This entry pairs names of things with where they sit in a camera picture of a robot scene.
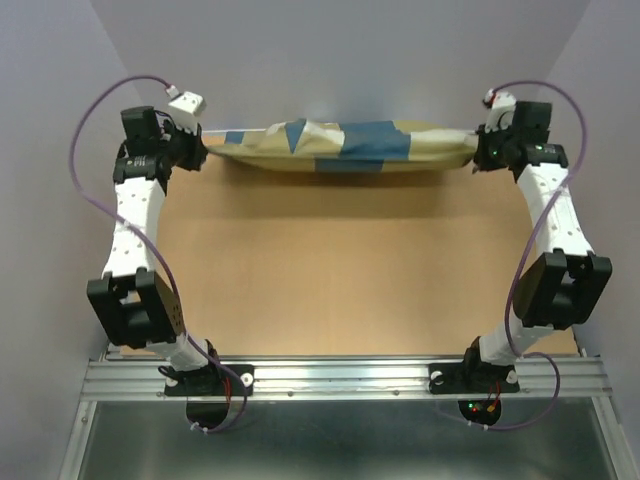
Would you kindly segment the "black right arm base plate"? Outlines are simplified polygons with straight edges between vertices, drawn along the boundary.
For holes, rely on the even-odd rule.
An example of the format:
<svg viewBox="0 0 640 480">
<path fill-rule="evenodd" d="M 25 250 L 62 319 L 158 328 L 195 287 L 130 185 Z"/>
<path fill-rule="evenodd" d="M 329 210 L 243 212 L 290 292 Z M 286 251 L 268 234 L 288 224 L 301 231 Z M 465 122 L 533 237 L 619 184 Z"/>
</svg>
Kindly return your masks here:
<svg viewBox="0 0 640 480">
<path fill-rule="evenodd" d="M 472 395 L 517 393 L 520 391 L 518 377 L 513 366 L 495 366 L 481 363 L 477 367 L 465 366 L 462 362 L 430 363 L 429 392 L 434 395 Z"/>
</svg>

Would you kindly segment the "blue beige white plaid pillowcase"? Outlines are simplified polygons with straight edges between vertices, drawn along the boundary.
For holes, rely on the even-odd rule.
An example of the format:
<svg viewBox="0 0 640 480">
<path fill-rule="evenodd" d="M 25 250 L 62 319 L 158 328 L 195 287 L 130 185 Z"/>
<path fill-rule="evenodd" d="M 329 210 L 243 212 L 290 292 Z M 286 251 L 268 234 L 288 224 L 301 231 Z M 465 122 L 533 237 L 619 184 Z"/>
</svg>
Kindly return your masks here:
<svg viewBox="0 0 640 480">
<path fill-rule="evenodd" d="M 264 130 L 228 131 L 207 143 L 215 156 L 263 170 L 399 173 L 455 170 L 474 157 L 478 136 L 421 121 L 280 122 Z"/>
</svg>

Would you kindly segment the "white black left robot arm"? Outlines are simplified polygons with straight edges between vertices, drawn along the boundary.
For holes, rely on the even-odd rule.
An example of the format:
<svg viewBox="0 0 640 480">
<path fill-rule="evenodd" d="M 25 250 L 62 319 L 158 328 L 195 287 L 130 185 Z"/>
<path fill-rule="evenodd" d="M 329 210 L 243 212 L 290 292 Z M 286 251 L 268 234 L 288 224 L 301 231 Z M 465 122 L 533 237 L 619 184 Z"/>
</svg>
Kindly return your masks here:
<svg viewBox="0 0 640 480">
<path fill-rule="evenodd" d="M 173 396 L 210 394 L 222 384 L 217 352 L 188 333 L 175 282 L 157 270 L 158 221 L 173 169 L 198 171 L 207 150 L 201 133 L 187 133 L 152 106 L 121 113 L 125 139 L 113 171 L 116 218 L 101 276 L 87 296 L 109 341 L 145 349 L 167 362 L 160 372 Z"/>
</svg>

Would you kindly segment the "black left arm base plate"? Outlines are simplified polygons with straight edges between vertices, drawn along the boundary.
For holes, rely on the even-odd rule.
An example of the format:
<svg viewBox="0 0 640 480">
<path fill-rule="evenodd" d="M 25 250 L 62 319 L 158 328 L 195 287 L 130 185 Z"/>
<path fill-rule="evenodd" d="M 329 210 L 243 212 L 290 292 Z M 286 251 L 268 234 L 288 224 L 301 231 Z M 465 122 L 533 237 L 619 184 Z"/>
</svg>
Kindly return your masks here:
<svg viewBox="0 0 640 480">
<path fill-rule="evenodd" d="M 168 397 L 242 396 L 253 394 L 255 368 L 251 364 L 231 364 L 227 368 L 238 377 L 214 366 L 205 366 L 194 371 L 177 371 L 171 366 L 161 365 L 158 371 L 165 378 L 164 394 Z"/>
</svg>

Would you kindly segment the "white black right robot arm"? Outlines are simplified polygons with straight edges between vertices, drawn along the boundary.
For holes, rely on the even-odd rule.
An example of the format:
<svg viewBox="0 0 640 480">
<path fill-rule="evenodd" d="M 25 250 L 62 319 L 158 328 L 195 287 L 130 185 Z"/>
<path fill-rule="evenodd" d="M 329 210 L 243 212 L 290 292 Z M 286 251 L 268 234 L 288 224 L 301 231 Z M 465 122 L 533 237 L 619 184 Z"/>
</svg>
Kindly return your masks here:
<svg viewBox="0 0 640 480">
<path fill-rule="evenodd" d="M 503 322 L 477 338 L 460 366 L 463 384 L 482 390 L 515 378 L 514 363 L 541 339 L 585 323 L 613 267 L 586 239 L 568 187 L 565 150 L 549 142 L 552 106 L 490 93 L 479 126 L 474 164 L 480 171 L 509 170 L 523 195 L 533 230 L 508 292 Z"/>
</svg>

